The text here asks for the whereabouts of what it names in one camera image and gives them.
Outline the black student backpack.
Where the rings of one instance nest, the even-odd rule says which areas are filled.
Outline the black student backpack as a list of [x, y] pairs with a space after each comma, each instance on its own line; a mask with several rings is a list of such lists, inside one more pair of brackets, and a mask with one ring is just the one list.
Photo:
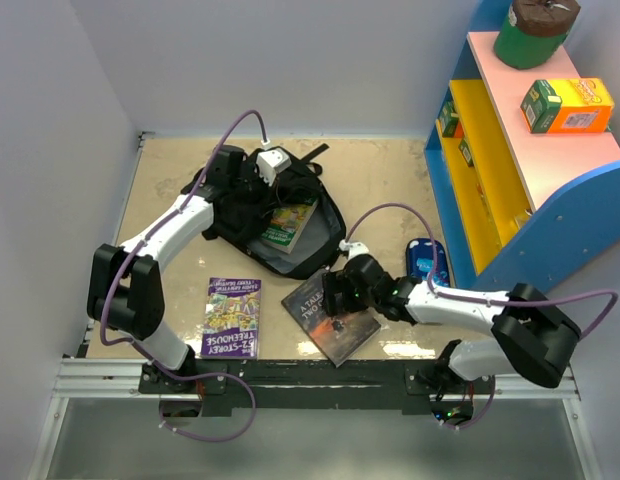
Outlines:
[[316, 158], [329, 149], [323, 143], [301, 158], [277, 147], [290, 165], [271, 183], [258, 173], [257, 158], [224, 145], [202, 182], [193, 178], [181, 189], [192, 189], [213, 205], [213, 223], [202, 232], [207, 240], [222, 238], [267, 270], [306, 280], [338, 257], [345, 238], [343, 216], [320, 179]]

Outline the green 104-storey treehouse book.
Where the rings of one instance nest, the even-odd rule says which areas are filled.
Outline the green 104-storey treehouse book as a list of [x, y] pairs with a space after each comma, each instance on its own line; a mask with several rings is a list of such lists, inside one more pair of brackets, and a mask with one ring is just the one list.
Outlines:
[[270, 224], [261, 234], [261, 242], [284, 253], [291, 253], [317, 205], [318, 201], [315, 200], [276, 209]]

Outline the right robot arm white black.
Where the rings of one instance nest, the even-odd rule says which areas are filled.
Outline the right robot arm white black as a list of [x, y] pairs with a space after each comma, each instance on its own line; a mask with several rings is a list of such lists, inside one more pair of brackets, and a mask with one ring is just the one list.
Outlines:
[[450, 325], [483, 335], [453, 340], [437, 358], [428, 381], [449, 393], [484, 376], [517, 373], [556, 388], [581, 339], [581, 331], [536, 288], [518, 283], [510, 291], [477, 292], [403, 276], [393, 278], [369, 254], [349, 259], [322, 278], [330, 316], [373, 309], [410, 325]]

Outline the purple 52-storey treehouse book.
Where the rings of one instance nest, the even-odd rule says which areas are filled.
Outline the purple 52-storey treehouse book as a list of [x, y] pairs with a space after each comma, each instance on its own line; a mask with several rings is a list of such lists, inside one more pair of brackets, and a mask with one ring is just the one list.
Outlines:
[[202, 323], [203, 358], [257, 358], [261, 287], [258, 279], [209, 279]]

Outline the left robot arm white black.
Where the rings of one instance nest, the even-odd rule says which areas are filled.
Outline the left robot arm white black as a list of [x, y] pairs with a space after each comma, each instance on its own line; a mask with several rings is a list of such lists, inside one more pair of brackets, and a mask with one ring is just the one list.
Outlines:
[[268, 199], [291, 164], [288, 153], [263, 147], [247, 155], [219, 144], [167, 211], [119, 246], [103, 244], [93, 255], [87, 314], [99, 324], [105, 346], [128, 344], [150, 361], [175, 392], [200, 379], [193, 349], [164, 319], [162, 274], [191, 240], [230, 213]]

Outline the blue pencil case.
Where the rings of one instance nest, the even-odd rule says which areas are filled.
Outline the blue pencil case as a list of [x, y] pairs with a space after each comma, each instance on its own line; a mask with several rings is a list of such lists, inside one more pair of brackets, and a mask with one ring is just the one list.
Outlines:
[[408, 242], [405, 253], [408, 276], [425, 281], [434, 263], [437, 263], [434, 283], [449, 287], [451, 278], [443, 245], [438, 240], [431, 242], [429, 238], [415, 238]]

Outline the tale of two cities book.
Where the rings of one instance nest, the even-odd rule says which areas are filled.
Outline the tale of two cities book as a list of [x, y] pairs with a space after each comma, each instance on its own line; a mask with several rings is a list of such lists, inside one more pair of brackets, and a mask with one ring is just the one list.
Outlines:
[[381, 328], [370, 311], [330, 316], [324, 307], [320, 269], [287, 295], [281, 304], [315, 346], [340, 367]]

